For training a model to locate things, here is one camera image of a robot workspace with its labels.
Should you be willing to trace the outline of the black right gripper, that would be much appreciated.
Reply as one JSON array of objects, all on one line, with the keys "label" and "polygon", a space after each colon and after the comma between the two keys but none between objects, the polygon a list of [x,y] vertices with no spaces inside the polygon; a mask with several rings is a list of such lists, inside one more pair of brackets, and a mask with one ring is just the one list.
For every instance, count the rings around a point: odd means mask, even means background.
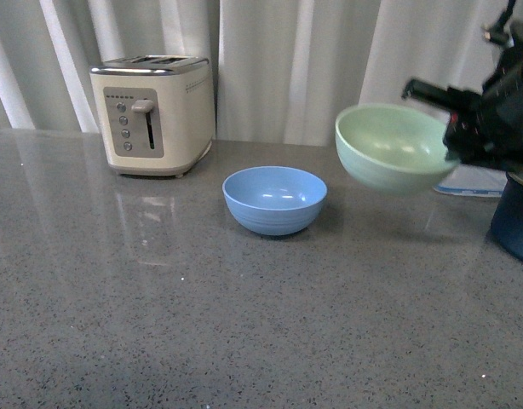
[{"label": "black right gripper", "polygon": [[523,170],[523,21],[509,26],[513,45],[500,54],[482,92],[411,78],[401,98],[451,113],[443,138],[446,158],[495,170]]}]

